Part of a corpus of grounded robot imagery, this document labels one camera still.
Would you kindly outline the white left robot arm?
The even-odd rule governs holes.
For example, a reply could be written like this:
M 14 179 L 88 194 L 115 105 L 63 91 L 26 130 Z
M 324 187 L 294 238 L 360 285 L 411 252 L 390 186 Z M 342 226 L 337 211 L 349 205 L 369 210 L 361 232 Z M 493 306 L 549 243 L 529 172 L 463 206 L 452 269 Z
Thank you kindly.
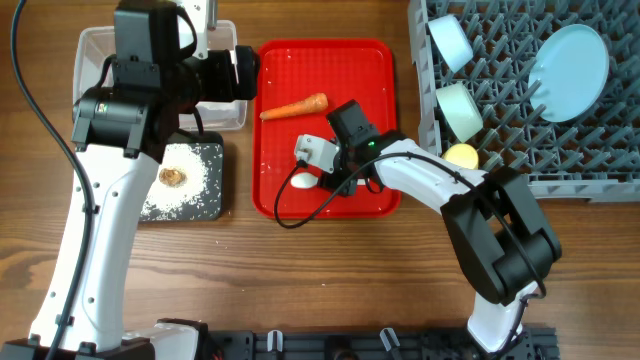
M 140 213 L 179 118 L 200 102 L 251 100 L 259 60 L 248 46 L 212 50 L 213 1 L 123 1 L 115 51 L 73 107 L 60 142 L 74 190 L 48 294 L 5 359 L 219 359 L 197 321 L 164 319 L 126 332 L 126 274 Z

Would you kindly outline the orange carrot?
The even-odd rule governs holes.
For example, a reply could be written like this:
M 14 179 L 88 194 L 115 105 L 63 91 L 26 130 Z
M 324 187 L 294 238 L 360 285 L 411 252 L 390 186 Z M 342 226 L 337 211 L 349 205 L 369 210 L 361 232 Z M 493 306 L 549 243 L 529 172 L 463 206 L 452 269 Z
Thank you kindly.
M 324 93 L 314 94 L 304 100 L 291 103 L 260 113 L 262 121 L 295 117 L 324 111 L 328 107 L 328 98 Z

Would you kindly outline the yellow cup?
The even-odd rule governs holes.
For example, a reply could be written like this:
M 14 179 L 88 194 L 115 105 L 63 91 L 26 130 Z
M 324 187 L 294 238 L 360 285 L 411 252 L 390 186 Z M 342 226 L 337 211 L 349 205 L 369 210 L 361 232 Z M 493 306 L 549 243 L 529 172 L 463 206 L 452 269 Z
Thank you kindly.
M 465 143 L 451 146 L 442 155 L 442 159 L 466 169 L 477 170 L 479 168 L 479 155 L 476 149 Z

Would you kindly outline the green bowl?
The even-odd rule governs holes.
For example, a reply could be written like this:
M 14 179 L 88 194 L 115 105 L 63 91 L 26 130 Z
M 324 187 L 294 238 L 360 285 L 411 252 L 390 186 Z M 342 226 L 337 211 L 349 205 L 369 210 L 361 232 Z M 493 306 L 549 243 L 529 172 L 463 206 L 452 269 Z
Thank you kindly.
M 483 128 L 476 103 L 462 83 L 436 90 L 436 99 L 446 122 L 460 142 L 466 142 Z

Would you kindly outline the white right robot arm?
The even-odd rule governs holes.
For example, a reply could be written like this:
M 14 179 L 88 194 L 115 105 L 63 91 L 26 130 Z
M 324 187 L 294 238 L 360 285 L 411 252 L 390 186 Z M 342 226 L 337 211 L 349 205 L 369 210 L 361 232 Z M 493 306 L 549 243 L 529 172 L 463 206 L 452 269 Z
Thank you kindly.
M 455 165 L 397 130 L 379 132 L 351 100 L 326 116 L 338 146 L 334 194 L 358 179 L 397 190 L 438 212 L 460 268 L 474 288 L 467 330 L 491 356 L 520 339 L 528 303 L 546 295 L 544 279 L 562 256 L 560 241 L 521 174 Z

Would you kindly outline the light blue plate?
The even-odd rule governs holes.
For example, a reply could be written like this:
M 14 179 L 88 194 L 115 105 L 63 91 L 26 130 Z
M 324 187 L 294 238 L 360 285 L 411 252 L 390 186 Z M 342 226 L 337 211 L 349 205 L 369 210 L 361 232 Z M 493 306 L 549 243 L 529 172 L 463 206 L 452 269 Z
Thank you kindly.
M 572 120 L 600 97 L 609 74 L 609 54 L 598 32 L 574 24 L 554 32 L 541 46 L 529 72 L 533 108 L 552 123 Z

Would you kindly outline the light blue bowl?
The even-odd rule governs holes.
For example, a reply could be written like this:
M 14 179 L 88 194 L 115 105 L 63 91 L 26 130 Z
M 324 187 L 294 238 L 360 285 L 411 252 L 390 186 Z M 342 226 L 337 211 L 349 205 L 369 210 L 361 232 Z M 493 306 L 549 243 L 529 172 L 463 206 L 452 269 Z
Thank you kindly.
M 471 44 L 459 21 L 451 14 L 428 21 L 431 37 L 442 58 L 453 73 L 473 58 Z

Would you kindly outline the white plastic spoon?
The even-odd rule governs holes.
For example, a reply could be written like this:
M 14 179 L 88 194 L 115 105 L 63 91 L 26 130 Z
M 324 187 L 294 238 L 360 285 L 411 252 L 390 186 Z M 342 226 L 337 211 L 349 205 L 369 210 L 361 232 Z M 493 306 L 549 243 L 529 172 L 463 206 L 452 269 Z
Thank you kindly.
M 317 186 L 319 178 L 309 172 L 295 174 L 290 179 L 290 184 L 296 189 L 312 189 Z

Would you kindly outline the brown food scrap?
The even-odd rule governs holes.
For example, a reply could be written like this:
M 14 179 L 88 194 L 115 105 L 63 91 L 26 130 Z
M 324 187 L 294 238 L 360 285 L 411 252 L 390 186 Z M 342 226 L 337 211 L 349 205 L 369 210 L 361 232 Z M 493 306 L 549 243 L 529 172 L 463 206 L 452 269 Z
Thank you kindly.
M 163 168 L 158 174 L 158 180 L 167 187 L 176 188 L 180 187 L 187 180 L 187 176 L 181 170 Z

